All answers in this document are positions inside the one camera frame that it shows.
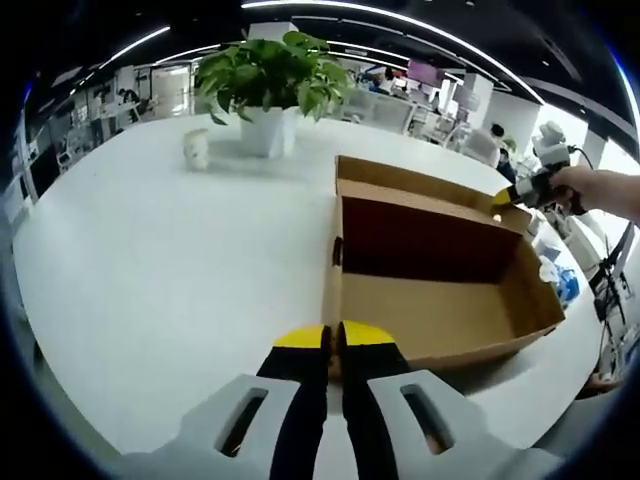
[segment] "white plant pot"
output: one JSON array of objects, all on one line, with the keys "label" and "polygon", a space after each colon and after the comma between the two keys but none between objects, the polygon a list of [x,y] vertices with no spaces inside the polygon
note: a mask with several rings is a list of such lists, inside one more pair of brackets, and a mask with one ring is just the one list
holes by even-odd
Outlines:
[{"label": "white plant pot", "polygon": [[245,109],[253,122],[241,120],[243,150],[252,156],[280,158],[293,150],[296,135],[297,108]]}]

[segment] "ceiling light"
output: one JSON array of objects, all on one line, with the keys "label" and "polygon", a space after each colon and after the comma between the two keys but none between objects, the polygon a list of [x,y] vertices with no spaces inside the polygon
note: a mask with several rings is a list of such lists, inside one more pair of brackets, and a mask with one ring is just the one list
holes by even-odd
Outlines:
[{"label": "ceiling light", "polygon": [[173,60],[174,58],[189,55],[191,53],[202,52],[203,50],[215,50],[216,48],[220,48],[220,45],[220,43],[216,43],[215,45],[209,45],[208,47],[194,48],[193,50],[187,50],[186,52],[176,53],[175,55],[171,55],[170,57],[158,60],[154,65],[160,65],[161,63],[168,62],[169,60]]},{"label": "ceiling light", "polygon": [[[338,20],[337,18],[332,18],[332,17],[318,17],[318,16],[313,16],[312,17],[312,16],[304,16],[304,15],[294,15],[291,18],[292,18],[292,20],[325,20],[325,21],[329,21],[329,22]],[[460,65],[464,65],[464,66],[468,65],[468,66],[471,66],[471,67],[475,68],[476,70],[478,70],[478,72],[482,73],[485,77],[487,77],[488,79],[490,79],[491,81],[496,83],[501,88],[502,91],[505,91],[505,92],[508,92],[508,93],[512,91],[511,87],[509,87],[506,83],[502,82],[500,79],[498,79],[494,75],[491,75],[489,72],[487,72],[483,68],[479,67],[475,63],[471,62],[467,58],[461,57],[457,53],[454,53],[451,50],[447,50],[446,48],[441,47],[440,45],[437,45],[435,43],[429,42],[429,41],[424,40],[422,38],[414,37],[413,35],[405,35],[402,32],[400,32],[399,30],[392,30],[390,28],[381,27],[380,25],[374,25],[372,23],[358,22],[358,21],[355,21],[355,20],[347,20],[347,19],[343,19],[342,21],[344,23],[351,23],[353,25],[362,25],[363,27],[369,27],[369,28],[375,28],[375,29],[378,29],[378,30],[384,30],[386,32],[394,33],[394,34],[399,35],[401,37],[409,38],[409,39],[414,40],[416,42],[420,42],[420,43],[424,43],[425,45],[429,45],[430,47],[435,48],[436,50],[439,50],[439,51],[445,53],[449,57],[450,60],[453,60],[454,62],[457,62]]]},{"label": "ceiling light", "polygon": [[364,63],[377,63],[380,65],[386,65],[387,67],[395,68],[397,70],[407,71],[407,67],[401,67],[400,65],[396,65],[395,63],[385,62],[384,60],[378,60],[376,58],[363,57],[361,55],[351,55],[350,53],[342,53],[342,52],[329,52],[330,55],[335,55],[336,57],[347,57],[347,58],[355,58],[356,60],[360,60]]},{"label": "ceiling light", "polygon": [[487,62],[491,63],[494,67],[498,68],[506,75],[508,75],[514,82],[520,85],[523,89],[525,89],[533,98],[535,98],[541,105],[545,104],[545,101],[542,99],[540,95],[538,95],[529,85],[527,85],[518,75],[509,70],[502,63],[498,62],[495,58],[487,55],[482,50],[474,47],[470,43],[465,42],[464,40],[452,35],[444,30],[441,30],[433,25],[429,25],[428,23],[421,22],[411,17],[407,17],[405,15],[401,15],[395,12],[389,12],[387,10],[383,10],[381,8],[369,7],[367,5],[359,5],[357,3],[345,3],[339,2],[335,0],[261,0],[257,2],[245,3],[242,5],[244,9],[250,8],[262,8],[262,7],[277,7],[283,5],[309,5],[309,6],[325,6],[325,7],[335,7],[335,8],[346,8],[350,10],[360,10],[364,12],[374,13],[377,15],[383,15],[385,17],[393,18],[399,20],[401,22],[410,23],[417,27],[423,28],[425,30],[429,30],[436,35],[440,35],[447,40],[450,40],[454,43],[457,43],[461,47],[466,48],[467,50],[475,53],[476,55],[482,57]]},{"label": "ceiling light", "polygon": [[45,103],[43,106],[41,106],[38,109],[38,113],[42,113],[47,107],[50,107],[51,105],[53,105],[53,102],[55,102],[55,99],[51,99],[49,100],[47,103]]},{"label": "ceiling light", "polygon": [[142,37],[140,40],[136,40],[135,42],[133,42],[131,45],[129,45],[128,47],[123,48],[122,50],[120,50],[118,53],[116,53],[115,55],[113,55],[109,60],[107,60],[106,62],[104,62],[102,65],[100,65],[98,67],[99,70],[103,69],[104,67],[106,67],[109,63],[113,62],[116,58],[120,58],[122,55],[124,55],[125,53],[127,53],[130,50],[133,50],[134,48],[136,48],[138,45],[143,44],[144,42],[146,42],[147,40],[151,40],[154,37],[157,37],[158,35],[162,35],[165,32],[168,32],[169,30],[171,30],[171,27],[166,26],[166,27],[162,27],[160,30],[156,30],[153,33],[150,33],[149,35]]},{"label": "ceiling light", "polygon": [[95,74],[96,74],[96,72],[92,72],[92,73],[90,73],[89,75],[87,75],[86,77],[84,77],[84,79],[80,82],[80,86],[84,85],[84,84],[85,84],[85,82],[86,82],[87,80],[89,80],[91,77],[93,77]]},{"label": "ceiling light", "polygon": [[330,45],[340,45],[341,47],[351,47],[357,48],[359,50],[368,50],[370,52],[381,53],[382,55],[390,55],[392,57],[399,58],[401,60],[409,61],[409,57],[405,57],[403,55],[398,55],[397,53],[387,52],[386,50],[379,50],[377,48],[365,47],[363,45],[354,45],[353,43],[345,43],[345,42],[334,42],[333,40],[327,41]]}]

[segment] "ceiling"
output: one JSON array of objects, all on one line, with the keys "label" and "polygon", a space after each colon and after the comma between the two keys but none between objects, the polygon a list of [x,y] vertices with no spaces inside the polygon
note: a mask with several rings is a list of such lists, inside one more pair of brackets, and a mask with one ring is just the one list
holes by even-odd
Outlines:
[{"label": "ceiling", "polygon": [[[559,85],[575,92],[578,98],[591,99],[625,121],[632,121],[613,59],[596,31],[593,14],[578,6],[580,2],[475,0],[473,7],[468,6],[466,0],[358,2],[440,28],[482,50],[519,77]],[[533,100],[531,94],[503,70],[456,41],[371,12],[313,5],[243,10],[240,1],[235,0],[65,0],[63,3],[66,5],[61,15],[64,27],[48,36],[34,52],[34,70],[39,74],[28,114],[37,112],[52,98],[68,96],[70,89],[91,71],[89,67],[105,62],[131,42],[165,25],[171,26],[170,32],[131,50],[100,74],[108,76],[123,64],[151,63],[185,50],[237,40],[250,23],[288,21],[292,17],[297,17],[293,21],[300,30],[321,38],[427,60],[442,68],[466,68],[490,74],[514,95]],[[310,19],[310,16],[333,20]],[[378,58],[392,61],[385,56]],[[83,70],[75,78],[51,88],[59,74],[78,66]],[[93,80],[99,81],[99,77],[96,75]],[[582,113],[579,103],[557,98],[544,90],[536,89],[536,92],[545,100],[561,103],[559,106],[583,116],[586,121],[597,123],[602,134],[614,137],[626,149],[636,150],[629,135],[611,122],[603,121],[601,115],[589,109]]]}]

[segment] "black cable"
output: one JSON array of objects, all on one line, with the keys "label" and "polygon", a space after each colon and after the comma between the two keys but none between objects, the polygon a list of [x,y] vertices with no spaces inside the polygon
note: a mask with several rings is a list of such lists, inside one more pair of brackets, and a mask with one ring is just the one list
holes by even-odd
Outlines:
[{"label": "black cable", "polygon": [[569,146],[569,153],[573,153],[573,152],[580,152],[582,156],[585,158],[585,160],[587,161],[587,163],[589,164],[589,166],[591,167],[591,170],[595,170],[595,168],[593,168],[593,163],[591,163],[591,160],[589,160],[589,156],[586,153],[584,153],[584,150],[582,150],[580,147],[576,147],[575,145],[571,145]]}]

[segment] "human hand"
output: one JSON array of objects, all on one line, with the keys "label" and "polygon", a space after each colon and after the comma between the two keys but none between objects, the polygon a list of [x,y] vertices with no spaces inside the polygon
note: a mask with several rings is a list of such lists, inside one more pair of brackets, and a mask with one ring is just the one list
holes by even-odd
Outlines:
[{"label": "human hand", "polygon": [[584,165],[566,167],[553,175],[549,181],[554,188],[569,187],[565,193],[555,198],[565,210],[571,208],[571,199],[576,194],[580,195],[580,203],[585,210],[597,208],[598,175],[591,168]]}]

